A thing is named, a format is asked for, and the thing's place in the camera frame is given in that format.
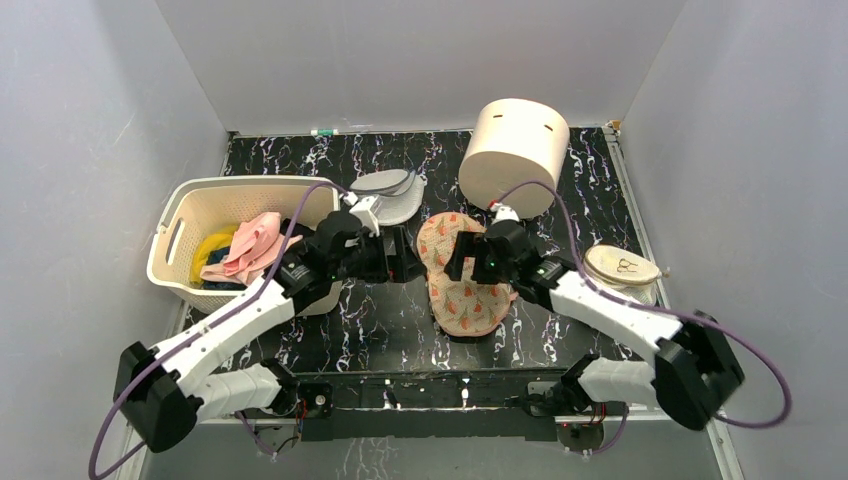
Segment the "floral mesh laundry bag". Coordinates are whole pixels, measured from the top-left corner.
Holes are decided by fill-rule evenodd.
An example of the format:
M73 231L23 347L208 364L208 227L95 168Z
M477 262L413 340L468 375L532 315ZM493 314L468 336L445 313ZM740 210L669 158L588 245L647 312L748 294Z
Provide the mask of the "floral mesh laundry bag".
M454 337L481 337L500 325L518 294L507 284L474 282L470 258L464 260L461 280L448 277L444 268L461 231L483 233L485 228L463 213L438 213L420 228L416 248L426 268L431 312L440 328Z

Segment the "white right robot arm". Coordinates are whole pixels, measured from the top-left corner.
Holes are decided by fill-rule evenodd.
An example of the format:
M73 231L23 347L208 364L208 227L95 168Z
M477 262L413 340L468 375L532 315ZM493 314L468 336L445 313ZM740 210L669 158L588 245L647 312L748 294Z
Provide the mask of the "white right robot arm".
M587 414L608 402L659 408L672 420L699 431L743 384L745 374L715 321L696 323L658 313L615 291L593 288L577 266L543 256L514 220L486 232L460 231L444 268L452 280L505 283L525 301L576 319L630 347L635 361L587 354L558 380L531 382L523 401L534 416Z

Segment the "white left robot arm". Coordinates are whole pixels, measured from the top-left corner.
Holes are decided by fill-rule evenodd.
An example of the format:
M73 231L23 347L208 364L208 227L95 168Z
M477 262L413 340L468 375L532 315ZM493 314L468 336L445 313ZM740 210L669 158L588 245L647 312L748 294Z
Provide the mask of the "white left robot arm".
M161 453L208 419L248 409L275 416L312 409L318 388L304 385L276 360L216 370L267 330L303 315L338 282L406 283L424 272L405 226L376 233L357 216L334 211L203 322L152 347L127 347L115 385L119 410L144 446Z

